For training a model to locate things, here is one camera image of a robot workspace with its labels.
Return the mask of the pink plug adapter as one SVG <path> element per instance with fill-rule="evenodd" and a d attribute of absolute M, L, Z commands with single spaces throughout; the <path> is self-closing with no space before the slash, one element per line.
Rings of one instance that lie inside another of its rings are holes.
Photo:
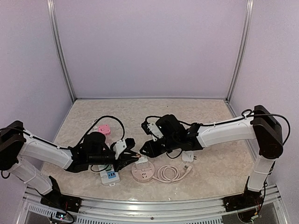
<path fill-rule="evenodd" d="M 108 124 L 98 126 L 98 131 L 106 136 L 111 134 L 111 129 Z"/>

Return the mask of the white plug adapter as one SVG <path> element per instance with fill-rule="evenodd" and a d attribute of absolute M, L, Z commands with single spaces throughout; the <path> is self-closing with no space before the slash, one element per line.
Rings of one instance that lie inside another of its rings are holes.
<path fill-rule="evenodd" d="M 182 162 L 193 163 L 197 157 L 194 155 L 193 151 L 183 151 L 182 152 Z"/>

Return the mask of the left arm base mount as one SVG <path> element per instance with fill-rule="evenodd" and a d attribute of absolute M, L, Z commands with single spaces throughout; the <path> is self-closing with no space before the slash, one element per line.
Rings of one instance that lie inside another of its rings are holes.
<path fill-rule="evenodd" d="M 82 203 L 79 197 L 60 195 L 60 196 L 42 196 L 41 204 L 64 211 L 78 212 Z"/>

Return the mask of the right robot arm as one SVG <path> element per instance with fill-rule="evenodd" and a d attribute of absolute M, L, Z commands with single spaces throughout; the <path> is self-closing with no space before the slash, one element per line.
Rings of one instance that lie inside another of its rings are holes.
<path fill-rule="evenodd" d="M 257 193 L 264 185 L 275 161 L 283 152 L 282 127 L 262 105 L 245 110 L 241 116 L 211 124 L 192 123 L 185 128 L 173 114 L 159 117 L 155 123 L 145 120 L 141 127 L 152 139 L 145 142 L 140 153 L 156 158 L 175 149 L 197 151 L 213 145 L 238 141 L 256 140 L 259 155 L 249 175 L 246 191 L 239 196 L 239 203 L 249 207 L 257 200 Z"/>

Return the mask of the white multicolour power strip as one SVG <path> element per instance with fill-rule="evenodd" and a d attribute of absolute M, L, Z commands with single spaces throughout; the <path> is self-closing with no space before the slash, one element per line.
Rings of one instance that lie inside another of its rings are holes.
<path fill-rule="evenodd" d="M 118 172 L 115 172 L 114 168 L 112 168 L 108 172 L 105 171 L 106 166 L 104 166 L 104 165 L 99 166 L 99 168 L 101 170 L 100 171 L 101 182 L 104 186 L 113 187 L 121 181 Z"/>

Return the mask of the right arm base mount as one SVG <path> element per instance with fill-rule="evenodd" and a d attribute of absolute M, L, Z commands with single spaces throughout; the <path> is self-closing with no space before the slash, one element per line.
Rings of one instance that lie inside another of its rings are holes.
<path fill-rule="evenodd" d="M 258 204 L 261 205 L 262 201 L 263 199 L 260 196 L 244 196 L 243 194 L 227 196 L 223 198 L 226 212 L 242 210 L 256 206 Z"/>

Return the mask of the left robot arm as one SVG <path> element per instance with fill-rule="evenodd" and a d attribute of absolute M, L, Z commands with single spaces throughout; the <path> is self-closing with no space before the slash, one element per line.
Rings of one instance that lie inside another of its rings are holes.
<path fill-rule="evenodd" d="M 108 146 L 106 136 L 95 131 L 85 134 L 76 146 L 63 148 L 33 135 L 17 120 L 0 130 L 0 169 L 15 175 L 59 208 L 65 204 L 65 196 L 58 183 L 53 177 L 38 171 L 25 157 L 53 164 L 71 173 L 86 171 L 92 165 L 111 165 L 119 171 L 140 158 L 132 151 L 134 146 L 132 138 L 121 138 Z"/>

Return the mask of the pink cube socket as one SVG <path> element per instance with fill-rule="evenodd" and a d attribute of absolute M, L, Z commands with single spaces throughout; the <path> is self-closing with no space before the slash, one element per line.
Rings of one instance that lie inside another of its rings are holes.
<path fill-rule="evenodd" d="M 105 141 L 105 142 L 106 142 L 106 143 L 109 143 L 109 144 L 111 143 L 111 139 L 110 139 L 109 136 L 106 137 L 106 141 Z"/>

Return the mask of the green plug adapter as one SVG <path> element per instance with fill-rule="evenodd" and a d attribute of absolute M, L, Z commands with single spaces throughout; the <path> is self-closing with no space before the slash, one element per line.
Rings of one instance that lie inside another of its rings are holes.
<path fill-rule="evenodd" d="M 112 165 L 107 165 L 107 166 L 106 166 L 106 168 L 105 168 L 105 171 L 107 171 L 107 172 L 108 172 L 108 171 L 110 171 L 112 168 L 113 168 L 113 166 L 112 166 Z"/>

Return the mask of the pink round socket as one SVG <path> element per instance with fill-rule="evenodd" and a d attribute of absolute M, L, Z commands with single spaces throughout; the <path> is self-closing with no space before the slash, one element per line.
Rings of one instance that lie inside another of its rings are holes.
<path fill-rule="evenodd" d="M 137 166 L 134 164 L 131 168 L 131 173 L 133 178 L 137 182 L 149 182 L 153 179 L 153 176 L 155 174 L 155 167 L 153 163 L 148 162 L 147 168 L 138 169 Z"/>

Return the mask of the white cube socket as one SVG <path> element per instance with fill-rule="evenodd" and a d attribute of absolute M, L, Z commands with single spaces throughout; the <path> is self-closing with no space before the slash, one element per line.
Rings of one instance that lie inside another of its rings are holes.
<path fill-rule="evenodd" d="M 149 160 L 146 156 L 141 156 L 138 161 L 135 162 L 137 170 L 146 169 L 149 167 Z"/>

